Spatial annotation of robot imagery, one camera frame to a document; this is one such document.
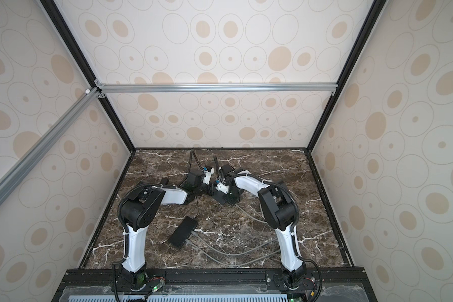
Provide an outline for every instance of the patterned wall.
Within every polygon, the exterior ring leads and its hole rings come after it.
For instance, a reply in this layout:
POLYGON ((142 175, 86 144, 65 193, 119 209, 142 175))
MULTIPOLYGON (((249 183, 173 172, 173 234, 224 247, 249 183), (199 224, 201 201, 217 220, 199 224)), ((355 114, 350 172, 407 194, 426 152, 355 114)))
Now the patterned wall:
POLYGON ((129 156, 94 101, 0 206, 0 302, 49 302, 129 156))
POLYGON ((56 0, 103 83, 335 82, 372 0, 56 0))
POLYGON ((41 9, 0 0, 0 178, 88 87, 41 9))
POLYGON ((305 147, 330 92, 110 94, 136 147, 305 147))
POLYGON ((453 301, 453 0, 395 0, 314 150, 380 302, 453 301))

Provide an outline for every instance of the wallpaper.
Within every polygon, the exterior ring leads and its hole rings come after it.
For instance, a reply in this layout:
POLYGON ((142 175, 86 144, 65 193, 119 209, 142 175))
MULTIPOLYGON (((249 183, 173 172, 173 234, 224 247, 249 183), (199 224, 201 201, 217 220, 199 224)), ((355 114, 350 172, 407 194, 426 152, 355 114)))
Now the wallpaper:
POLYGON ((94 101, 0 206, 0 302, 49 302, 76 268, 129 152, 94 101))
POLYGON ((136 147, 305 147, 329 91, 109 94, 136 147))
POLYGON ((453 0, 394 0, 314 150, 380 302, 453 301, 453 0))
POLYGON ((336 82, 372 0, 56 0, 102 83, 336 82))
POLYGON ((0 0, 0 178, 88 87, 42 10, 0 0))

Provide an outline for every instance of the silver metal bar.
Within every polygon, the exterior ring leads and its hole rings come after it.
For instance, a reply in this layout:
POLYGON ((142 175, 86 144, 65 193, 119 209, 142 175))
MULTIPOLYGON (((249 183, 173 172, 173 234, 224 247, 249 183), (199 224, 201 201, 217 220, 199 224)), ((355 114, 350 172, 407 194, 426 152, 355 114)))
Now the silver metal bar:
POLYGON ((39 139, 39 141, 0 179, 0 205, 17 188, 28 173, 42 160, 43 156, 69 129, 72 123, 85 110, 92 100, 96 100, 99 92, 91 88, 83 94, 67 112, 39 139))
POLYGON ((337 83, 258 84, 99 84, 104 93, 131 92, 238 92, 238 91, 335 91, 337 83))

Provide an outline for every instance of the marble surface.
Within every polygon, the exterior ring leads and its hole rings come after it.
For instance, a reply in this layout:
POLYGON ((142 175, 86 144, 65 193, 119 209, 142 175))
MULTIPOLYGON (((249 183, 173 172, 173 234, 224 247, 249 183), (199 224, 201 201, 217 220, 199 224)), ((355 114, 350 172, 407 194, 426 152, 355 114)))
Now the marble surface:
MULTIPOLYGON (((303 151, 197 150, 196 154, 203 165, 214 166, 215 154, 220 165, 229 162, 236 168, 241 166, 265 179, 283 179, 294 194, 300 210, 297 236, 302 256, 314 259, 322 267, 343 266, 337 241, 303 151)), ((162 177, 168 177, 170 184, 179 183, 185 175, 188 156, 188 150, 137 151, 85 268, 110 268, 113 261, 118 261, 123 256, 123 230, 116 214, 119 198, 140 180, 159 182, 162 177)), ((198 167, 194 160, 192 167, 198 167)), ((263 220, 259 200, 254 195, 244 192, 238 206, 252 217, 263 220)), ((178 250, 168 243, 167 239, 186 215, 198 215, 196 232, 210 245, 225 253, 241 253, 276 238, 274 230, 267 224, 251 219, 236 206, 222 206, 210 196, 199 197, 198 206, 196 201, 187 205, 162 205, 146 236, 145 257, 148 268, 227 268, 207 258, 189 244, 178 250)), ((190 240, 212 257, 231 265, 246 263, 279 249, 275 241, 250 254, 230 257, 208 249, 194 236, 190 240)), ((279 266, 278 253, 245 267, 279 266)))

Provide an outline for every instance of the gray cable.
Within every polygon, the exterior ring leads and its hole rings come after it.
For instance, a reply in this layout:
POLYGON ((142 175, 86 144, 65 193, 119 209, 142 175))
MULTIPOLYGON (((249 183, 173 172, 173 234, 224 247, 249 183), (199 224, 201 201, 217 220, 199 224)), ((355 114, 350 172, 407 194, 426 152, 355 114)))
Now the gray cable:
POLYGON ((254 260, 252 260, 252 261, 248 261, 248 262, 245 262, 245 263, 242 263, 242 264, 228 264, 228 263, 223 263, 223 262, 221 262, 221 261, 219 261, 219 260, 217 260, 217 259, 211 257, 206 251, 202 250, 200 247, 198 247, 197 245, 195 245, 195 244, 194 244, 193 242, 191 242, 189 239, 187 239, 186 242, 189 243, 189 244, 191 244, 193 247, 195 247, 196 249, 198 249, 200 252, 202 252, 203 254, 205 254, 208 258, 210 258, 210 259, 213 260, 214 262, 216 262, 216 263, 218 263, 218 264, 221 264, 221 265, 229 266, 229 267, 245 266, 245 265, 247 265, 247 264, 250 264, 250 263, 255 262, 255 261, 259 261, 259 260, 261 260, 261 259, 263 259, 263 258, 270 257, 270 256, 272 256, 272 255, 277 254, 277 253, 280 252, 280 250, 278 249, 278 250, 276 250, 275 252, 272 252, 272 253, 270 253, 270 254, 266 254, 266 255, 264 255, 264 256, 262 256, 262 257, 258 257, 257 259, 254 259, 254 260))
POLYGON ((256 247, 254 247, 254 248, 252 248, 252 249, 249 249, 248 251, 245 251, 245 252, 243 252, 243 253, 238 253, 238 254, 228 254, 228 253, 224 253, 224 252, 222 252, 222 251, 219 251, 219 250, 217 250, 216 248, 214 248, 213 246, 211 246, 208 242, 206 242, 203 238, 201 238, 201 237, 198 235, 198 233, 196 233, 195 231, 192 231, 191 233, 192 233, 194 236, 196 236, 198 239, 200 239, 204 244, 206 244, 207 247, 209 247, 209 248, 211 248, 212 250, 216 251, 217 253, 223 254, 223 255, 225 255, 225 256, 240 256, 240 255, 248 254, 249 252, 253 252, 254 250, 256 250, 256 249, 258 249, 258 248, 261 248, 261 247, 263 247, 264 245, 267 245, 267 244, 269 244, 269 243, 272 243, 272 242, 274 242, 274 241, 277 241, 277 239, 274 238, 274 239, 269 240, 269 241, 267 241, 267 242, 265 242, 265 243, 263 243, 263 244, 261 244, 261 245, 259 245, 259 246, 256 246, 256 247))
POLYGON ((250 217, 251 219, 253 219, 253 220, 255 220, 255 221, 258 221, 258 222, 261 222, 261 223, 267 223, 267 221, 259 220, 259 219, 255 218, 255 217, 253 217, 252 215, 248 214, 247 212, 245 212, 244 209, 240 208, 239 205, 236 204, 235 206, 236 206, 237 208, 239 208, 240 211, 242 211, 245 215, 247 215, 247 216, 250 217))

